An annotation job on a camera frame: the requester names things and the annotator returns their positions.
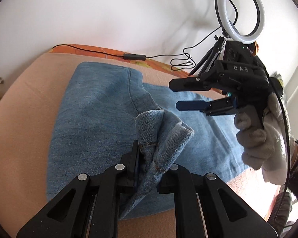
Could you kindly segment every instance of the hand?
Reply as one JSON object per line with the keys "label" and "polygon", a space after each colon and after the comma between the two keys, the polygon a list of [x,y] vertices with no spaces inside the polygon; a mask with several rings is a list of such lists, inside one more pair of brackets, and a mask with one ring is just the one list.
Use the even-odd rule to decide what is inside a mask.
{"label": "hand", "polygon": [[[275,94],[268,97],[267,113],[264,116],[264,130],[252,126],[251,117],[238,113],[234,118],[240,130],[238,142],[244,147],[242,160],[253,169],[262,169],[264,181],[282,185],[287,176],[286,136],[282,111]],[[296,150],[295,140],[290,135],[288,113],[286,121],[289,131],[290,156]]]}

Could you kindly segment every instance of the denim garment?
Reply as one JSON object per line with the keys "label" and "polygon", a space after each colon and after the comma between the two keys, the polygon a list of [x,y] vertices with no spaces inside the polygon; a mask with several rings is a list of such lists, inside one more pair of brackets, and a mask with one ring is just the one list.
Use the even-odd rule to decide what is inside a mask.
{"label": "denim garment", "polygon": [[168,87],[142,83],[141,72],[131,68],[93,62],[78,65],[54,126],[48,200],[78,174],[100,174],[119,163],[134,139],[145,163],[137,192],[122,196],[121,217],[174,207],[173,195],[159,195],[155,190],[174,161],[196,174],[214,172],[224,181],[245,170],[233,116],[180,112],[175,108],[179,100],[209,101],[192,92],[174,93]]}

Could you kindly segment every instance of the black device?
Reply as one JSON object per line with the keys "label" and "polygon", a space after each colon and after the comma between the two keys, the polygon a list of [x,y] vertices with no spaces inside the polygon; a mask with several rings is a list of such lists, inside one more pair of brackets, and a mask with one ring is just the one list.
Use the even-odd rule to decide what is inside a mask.
{"label": "black device", "polygon": [[[119,197],[136,191],[139,157],[134,140],[131,152],[119,164],[100,175],[76,176],[21,228],[17,238],[84,238],[87,233],[89,238],[117,238]],[[200,176],[173,164],[157,191],[174,194],[177,238],[205,238],[205,232],[209,238],[277,237],[214,173]]]}
{"label": "black device", "polygon": [[207,116],[236,114],[244,110],[252,117],[252,124],[262,127],[268,96],[274,92],[272,85],[280,97],[283,88],[276,78],[269,77],[268,80],[261,60],[241,42],[226,41],[223,60],[218,60],[224,41],[223,37],[217,39],[215,46],[201,60],[205,64],[197,76],[173,79],[169,88],[175,92],[216,88],[227,97],[209,102],[179,101],[176,107],[180,111],[200,111]]}

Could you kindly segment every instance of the triangular cutout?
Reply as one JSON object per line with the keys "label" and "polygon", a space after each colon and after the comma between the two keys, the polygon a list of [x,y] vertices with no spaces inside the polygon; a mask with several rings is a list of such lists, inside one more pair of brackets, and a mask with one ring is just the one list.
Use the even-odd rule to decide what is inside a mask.
{"label": "triangular cutout", "polygon": [[49,218],[62,222],[70,209],[76,190],[71,189],[47,214]]}
{"label": "triangular cutout", "polygon": [[235,222],[247,216],[247,212],[224,189],[218,189],[228,219]]}

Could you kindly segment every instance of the black cable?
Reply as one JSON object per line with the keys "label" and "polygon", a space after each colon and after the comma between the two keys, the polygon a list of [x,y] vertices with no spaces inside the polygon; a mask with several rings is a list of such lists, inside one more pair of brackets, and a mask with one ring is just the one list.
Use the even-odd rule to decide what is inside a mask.
{"label": "black cable", "polygon": [[[237,19],[238,19],[238,12],[237,12],[237,8],[235,6],[235,4],[232,2],[232,0],[228,0],[231,5],[233,6],[234,10],[235,10],[235,20],[234,20],[234,23],[233,25],[236,24],[237,22]],[[208,34],[205,38],[203,38],[199,43],[195,44],[194,46],[192,47],[185,47],[182,51],[183,53],[182,54],[176,54],[176,55],[169,55],[169,54],[164,54],[164,55],[155,55],[155,56],[149,56],[147,58],[155,58],[155,57],[161,57],[161,56],[181,56],[181,55],[185,55],[186,58],[173,58],[170,60],[170,65],[171,65],[171,70],[173,71],[180,71],[180,70],[183,70],[183,69],[193,69],[195,66],[196,66],[196,63],[195,61],[193,60],[193,58],[191,57],[191,55],[189,53],[186,53],[185,50],[187,49],[192,49],[196,46],[198,46],[199,44],[201,44],[205,39],[207,39],[210,35],[212,35],[215,31],[217,31],[220,27],[218,27],[217,29],[213,30],[210,34]],[[179,60],[179,61],[186,61],[186,62],[182,62],[182,63],[178,63],[178,64],[174,64],[173,62],[175,60]]]}
{"label": "black cable", "polygon": [[76,48],[78,50],[83,50],[83,51],[93,52],[93,53],[98,53],[98,54],[103,54],[103,55],[111,55],[111,56],[114,56],[114,57],[122,57],[122,58],[124,57],[123,55],[112,55],[112,54],[109,54],[109,53],[98,52],[98,51],[93,51],[93,50],[87,50],[87,49],[84,49],[84,48],[79,48],[79,47],[75,47],[75,46],[68,45],[68,44],[59,44],[59,45],[53,46],[53,48],[60,47],[60,46],[68,46],[68,47]]}
{"label": "black cable", "polygon": [[283,191],[283,195],[282,195],[282,198],[281,198],[281,200],[280,200],[280,203],[279,203],[277,212],[276,212],[275,217],[274,217],[274,223],[280,225],[280,223],[277,222],[276,218],[277,218],[278,212],[280,211],[280,209],[281,209],[281,207],[282,207],[282,203],[283,203],[283,201],[284,201],[284,198],[285,198],[285,195],[286,195],[286,192],[287,192],[287,188],[288,188],[288,184],[289,184],[289,178],[290,178],[290,145],[289,145],[289,132],[288,132],[287,118],[286,118],[286,113],[285,113],[285,109],[284,109],[283,103],[282,103],[282,101],[281,101],[281,99],[280,99],[280,97],[279,97],[279,95],[278,95],[278,92],[277,92],[277,90],[276,90],[274,84],[273,84],[272,81],[270,80],[270,78],[269,78],[269,74],[268,74],[268,72],[267,72],[267,70],[266,70],[265,67],[264,67],[264,71],[265,71],[265,74],[266,74],[266,76],[267,76],[267,78],[268,78],[268,81],[269,81],[269,83],[272,85],[273,90],[274,90],[274,92],[275,92],[275,94],[276,94],[276,97],[277,97],[277,99],[278,99],[280,108],[281,108],[281,110],[282,110],[283,121],[284,121],[284,126],[285,126],[286,149],[287,149],[287,151],[286,151],[286,153],[287,153],[287,176],[286,176],[286,182],[285,182],[285,188],[284,188],[284,191]]}

